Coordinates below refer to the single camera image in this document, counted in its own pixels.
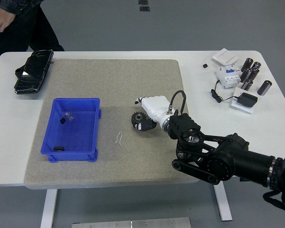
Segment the person's hand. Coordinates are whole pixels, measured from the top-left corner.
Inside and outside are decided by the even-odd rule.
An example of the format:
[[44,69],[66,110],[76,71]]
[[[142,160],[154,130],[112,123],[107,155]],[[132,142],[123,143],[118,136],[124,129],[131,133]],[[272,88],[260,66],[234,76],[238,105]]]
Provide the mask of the person's hand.
[[0,33],[2,33],[15,19],[16,15],[0,8]]

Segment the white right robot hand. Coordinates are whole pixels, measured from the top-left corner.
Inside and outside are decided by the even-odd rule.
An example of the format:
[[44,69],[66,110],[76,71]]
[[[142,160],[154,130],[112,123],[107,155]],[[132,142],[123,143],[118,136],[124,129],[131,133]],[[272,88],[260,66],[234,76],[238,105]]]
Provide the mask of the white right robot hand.
[[144,113],[135,113],[132,118],[133,126],[139,131],[148,131],[159,124],[162,130],[167,133],[170,117],[175,113],[175,109],[168,99],[163,95],[138,97],[135,104],[138,103],[141,103],[150,119],[146,119]]

